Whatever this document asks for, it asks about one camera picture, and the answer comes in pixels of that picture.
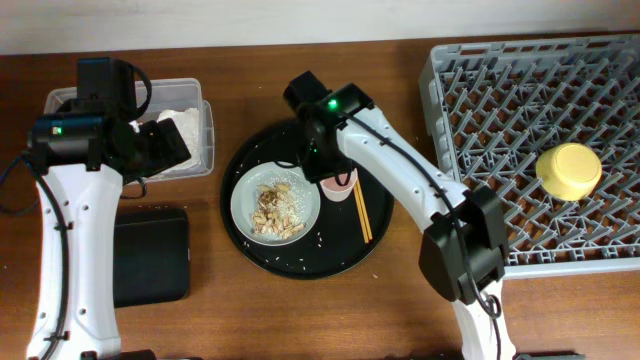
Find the gray dish rack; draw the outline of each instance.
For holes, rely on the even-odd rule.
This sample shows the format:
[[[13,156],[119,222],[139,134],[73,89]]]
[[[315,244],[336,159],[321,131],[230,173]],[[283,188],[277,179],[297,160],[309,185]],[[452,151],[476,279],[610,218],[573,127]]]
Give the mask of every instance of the gray dish rack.
[[[438,46],[419,84],[440,170],[502,200],[507,278],[640,269],[640,36]],[[603,164],[578,202],[535,175],[567,142]]]

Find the yellow bowl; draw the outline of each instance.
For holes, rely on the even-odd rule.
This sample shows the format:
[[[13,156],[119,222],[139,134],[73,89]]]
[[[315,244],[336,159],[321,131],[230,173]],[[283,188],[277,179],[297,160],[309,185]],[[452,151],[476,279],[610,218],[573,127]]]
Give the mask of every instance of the yellow bowl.
[[[589,195],[600,181],[602,163],[593,150],[582,144],[562,144],[540,155],[536,176],[549,194],[577,201]]]

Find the black tray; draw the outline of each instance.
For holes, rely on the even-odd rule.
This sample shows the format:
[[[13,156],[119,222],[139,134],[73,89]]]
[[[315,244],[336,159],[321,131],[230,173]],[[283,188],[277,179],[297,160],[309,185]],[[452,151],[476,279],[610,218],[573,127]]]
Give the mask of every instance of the black tray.
[[[227,167],[220,209],[229,237],[253,263],[289,278],[318,279],[343,272],[371,253],[389,226],[394,199],[369,172],[355,164],[373,234],[368,244],[362,236],[354,194],[335,203],[328,200],[320,188],[320,215],[304,237],[283,246],[264,246],[246,238],[231,217],[233,188],[244,173],[257,165],[274,160],[295,163],[296,150],[304,141],[302,129],[295,121],[277,124],[251,138]]]

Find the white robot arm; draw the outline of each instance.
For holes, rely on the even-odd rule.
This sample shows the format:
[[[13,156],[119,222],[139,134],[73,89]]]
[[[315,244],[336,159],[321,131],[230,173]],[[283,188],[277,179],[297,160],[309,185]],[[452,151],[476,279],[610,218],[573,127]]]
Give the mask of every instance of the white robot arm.
[[[389,124],[380,109],[362,109],[354,116],[365,122],[377,133],[388,138],[388,141],[400,146],[429,172],[440,187],[446,189],[447,196],[454,207],[462,204],[466,198],[464,193],[469,189],[439,171],[420,153],[411,147]],[[348,158],[355,160],[367,169],[402,206],[424,232],[432,224],[431,217],[435,213],[446,214],[449,210],[437,197],[436,191],[429,185],[424,176],[407,159],[391,147],[380,142],[368,130],[352,120],[337,131],[338,148]],[[483,295],[494,295],[501,298],[502,280],[492,281],[483,290]],[[491,318],[476,302],[466,305],[460,300],[453,303],[453,308],[462,333],[462,354],[468,360],[484,360],[497,358],[497,337]],[[516,353],[511,343],[504,321],[504,314],[498,319],[498,332],[501,340],[501,360],[511,360]]]
[[[467,360],[513,359],[516,350],[507,334],[502,311],[498,310],[499,316],[495,319],[489,317],[479,300],[468,295],[470,286],[465,283],[467,276],[465,270],[459,268],[460,262],[446,259],[447,255],[450,257],[453,254],[456,257],[458,253],[457,243],[449,239],[449,234],[453,233],[451,226],[447,224],[443,237],[434,237],[434,234],[442,233],[440,230],[443,224],[449,221],[444,220],[443,216],[450,214],[450,207],[462,208],[462,212],[467,211],[465,204],[472,202],[469,189],[440,172],[411,147],[391,127],[382,111],[353,84],[336,92],[330,92],[313,74],[307,72],[290,83],[284,97],[305,127],[310,146],[315,147],[320,154],[315,159],[310,159],[308,154],[298,156],[307,179],[315,182],[327,175],[344,172],[344,158],[354,160],[367,169],[400,201],[411,214],[420,231],[425,233],[420,259],[421,269],[434,288],[453,303],[462,333],[464,358]],[[428,181],[424,172],[430,175],[434,180],[433,183]],[[443,192],[450,202],[449,206],[440,197]],[[489,194],[489,197],[491,196],[493,196],[493,203],[488,204],[492,205],[494,208],[492,211],[495,211],[497,198],[493,193]],[[479,263],[485,262],[484,266],[486,262],[495,263],[492,265],[496,267],[495,269],[489,266],[484,273],[478,271],[482,277],[482,284],[478,285],[478,288],[480,288],[479,295],[483,299],[496,299],[499,307],[502,291],[502,262],[507,255],[504,252],[508,251],[508,247],[501,209],[498,211],[497,217],[489,218],[494,221],[493,224],[480,224],[480,228],[484,227],[485,231],[486,228],[491,227],[496,229],[499,238],[496,242],[501,247],[498,249],[494,246],[491,251],[483,249],[484,252],[473,252],[473,256],[482,260],[473,263],[471,267],[476,273],[477,268],[483,266],[478,265]],[[442,255],[429,254],[438,250]],[[432,267],[425,264],[430,261],[449,262],[453,265]],[[434,274],[433,269],[447,274]]]
[[[122,175],[103,165],[52,166],[43,176],[67,222],[69,244],[68,304],[64,329],[52,359],[80,359],[95,352],[108,358],[120,353],[113,307],[113,229],[122,192]],[[62,245],[53,206],[38,185],[42,204],[40,301],[27,358],[42,359],[55,333],[63,287]]]
[[[136,107],[134,74],[147,87]],[[78,62],[77,99],[38,118],[21,159],[38,184],[43,248],[30,360],[150,360],[121,353],[113,301],[113,234],[122,186],[188,160],[173,120],[128,124],[151,83],[126,62]]]

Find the green led light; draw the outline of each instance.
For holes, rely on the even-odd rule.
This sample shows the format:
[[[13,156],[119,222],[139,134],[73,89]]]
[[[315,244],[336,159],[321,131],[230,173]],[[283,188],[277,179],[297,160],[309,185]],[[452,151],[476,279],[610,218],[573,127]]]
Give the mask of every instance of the green led light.
[[[336,99],[331,99],[329,100],[329,102],[327,103],[327,105],[329,106],[329,109],[331,110],[335,110],[338,108],[338,100]]]

